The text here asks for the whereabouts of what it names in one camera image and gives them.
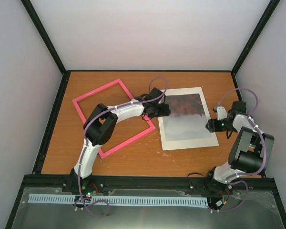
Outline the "dark red photo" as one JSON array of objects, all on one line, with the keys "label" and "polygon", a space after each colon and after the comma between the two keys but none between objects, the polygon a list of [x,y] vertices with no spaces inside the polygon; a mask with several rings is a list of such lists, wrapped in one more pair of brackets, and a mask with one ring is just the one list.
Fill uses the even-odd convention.
[{"label": "dark red photo", "polygon": [[170,95],[165,102],[171,112],[163,117],[166,141],[212,137],[205,127],[207,118],[199,94]]}]

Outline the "white passe-partout mat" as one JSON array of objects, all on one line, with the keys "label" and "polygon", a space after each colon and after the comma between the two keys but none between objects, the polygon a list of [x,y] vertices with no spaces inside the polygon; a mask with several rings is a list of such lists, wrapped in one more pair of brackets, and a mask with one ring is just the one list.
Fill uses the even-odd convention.
[{"label": "white passe-partout mat", "polygon": [[[170,95],[184,95],[184,94],[199,94],[207,121],[211,119],[202,87],[168,89],[165,92],[166,97]],[[201,147],[213,147],[219,145],[215,133],[211,133],[212,135],[211,138],[181,140],[181,141],[166,141],[164,134],[163,117],[158,118],[162,150],[179,150],[179,149],[190,149],[190,148],[201,148]]]}]

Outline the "pink picture frame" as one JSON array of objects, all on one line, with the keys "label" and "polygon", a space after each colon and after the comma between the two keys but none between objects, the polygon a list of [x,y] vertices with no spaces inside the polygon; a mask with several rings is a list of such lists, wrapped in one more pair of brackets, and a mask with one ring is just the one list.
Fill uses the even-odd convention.
[{"label": "pink picture frame", "polygon": [[[102,86],[100,86],[100,87],[98,87],[98,88],[96,88],[96,89],[94,89],[92,91],[89,91],[89,92],[87,92],[87,93],[85,93],[83,95],[80,95],[79,97],[76,97],[76,98],[72,99],[72,103],[73,103],[73,105],[74,105],[74,107],[75,107],[75,109],[76,109],[76,111],[77,111],[78,115],[80,116],[80,118],[81,118],[83,123],[86,122],[86,118],[85,118],[85,116],[84,116],[84,114],[83,114],[83,112],[82,112],[82,110],[81,110],[81,108],[79,106],[79,101],[81,101],[81,100],[83,100],[85,98],[88,98],[88,97],[90,97],[90,96],[92,96],[92,95],[94,95],[96,93],[101,92],[101,91],[104,91],[105,89],[107,89],[109,87],[112,87],[112,86],[114,86],[116,84],[120,85],[120,87],[123,89],[123,91],[127,94],[127,96],[131,100],[134,98],[134,96],[129,91],[129,89],[126,87],[126,85],[122,82],[122,80],[121,79],[116,79],[116,80],[114,80],[114,81],[112,81],[110,83],[102,85]],[[149,125],[149,128],[143,130],[142,132],[136,134],[135,136],[129,138],[128,140],[125,140],[124,142],[120,143],[119,145],[113,147],[112,149],[110,149],[110,150],[108,150],[106,152],[103,152],[103,150],[100,149],[99,150],[100,158],[101,159],[106,158],[107,156],[113,154],[114,152],[122,149],[123,147],[129,145],[130,143],[133,143],[136,140],[138,140],[139,138],[141,138],[141,137],[145,136],[146,134],[152,132],[156,128],[155,125],[152,123],[152,121],[148,121],[147,119],[144,119],[144,121]]]}]

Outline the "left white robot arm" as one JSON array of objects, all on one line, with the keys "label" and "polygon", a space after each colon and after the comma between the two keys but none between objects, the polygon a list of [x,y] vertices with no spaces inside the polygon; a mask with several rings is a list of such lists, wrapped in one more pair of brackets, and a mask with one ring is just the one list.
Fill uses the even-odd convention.
[{"label": "left white robot arm", "polygon": [[132,117],[146,115],[149,119],[170,115],[169,104],[165,102],[165,92],[153,88],[127,103],[116,106],[98,104],[83,126],[83,147],[79,159],[71,171],[76,177],[73,187],[79,192],[90,186],[87,178],[101,147],[112,137],[117,123]]}]

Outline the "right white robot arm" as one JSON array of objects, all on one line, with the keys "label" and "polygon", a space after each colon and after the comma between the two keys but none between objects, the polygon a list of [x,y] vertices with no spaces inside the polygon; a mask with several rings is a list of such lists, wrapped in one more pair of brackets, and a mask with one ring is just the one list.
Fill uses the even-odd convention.
[{"label": "right white robot arm", "polygon": [[228,139],[232,133],[237,137],[227,162],[208,171],[204,184],[208,193],[224,191],[239,177],[264,174],[275,140],[245,113],[245,102],[233,102],[229,111],[218,105],[213,111],[217,118],[208,120],[206,129],[210,133],[226,132]]}]

